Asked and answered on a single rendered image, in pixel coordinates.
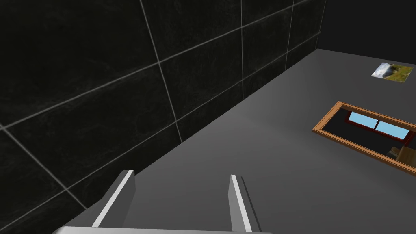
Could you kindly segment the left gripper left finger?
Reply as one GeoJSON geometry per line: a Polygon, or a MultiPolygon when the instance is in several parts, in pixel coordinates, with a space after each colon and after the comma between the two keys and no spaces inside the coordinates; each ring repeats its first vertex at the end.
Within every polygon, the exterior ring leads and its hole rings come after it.
{"type": "Polygon", "coordinates": [[[135,191],[134,170],[123,170],[99,201],[92,227],[121,228],[135,191]]]}

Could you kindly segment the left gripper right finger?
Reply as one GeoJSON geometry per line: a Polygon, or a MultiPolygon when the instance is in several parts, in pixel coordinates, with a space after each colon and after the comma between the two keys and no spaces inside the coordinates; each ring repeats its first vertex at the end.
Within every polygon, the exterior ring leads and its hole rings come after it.
{"type": "Polygon", "coordinates": [[[228,202],[233,232],[261,232],[253,203],[241,175],[230,175],[228,202]]]}

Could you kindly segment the window with red frame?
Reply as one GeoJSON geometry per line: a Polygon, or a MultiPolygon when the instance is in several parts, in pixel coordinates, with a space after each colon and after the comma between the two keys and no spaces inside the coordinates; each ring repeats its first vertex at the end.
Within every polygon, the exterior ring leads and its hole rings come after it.
{"type": "Polygon", "coordinates": [[[352,111],[347,111],[345,121],[367,131],[394,139],[405,145],[416,137],[416,132],[414,131],[352,111]]]}

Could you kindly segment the landscape picture on wall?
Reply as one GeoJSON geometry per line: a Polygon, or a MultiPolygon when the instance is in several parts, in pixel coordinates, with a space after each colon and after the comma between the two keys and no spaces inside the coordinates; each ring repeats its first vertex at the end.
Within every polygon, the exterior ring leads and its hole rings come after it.
{"type": "Polygon", "coordinates": [[[382,62],[371,77],[404,83],[412,70],[412,67],[382,62]]]}

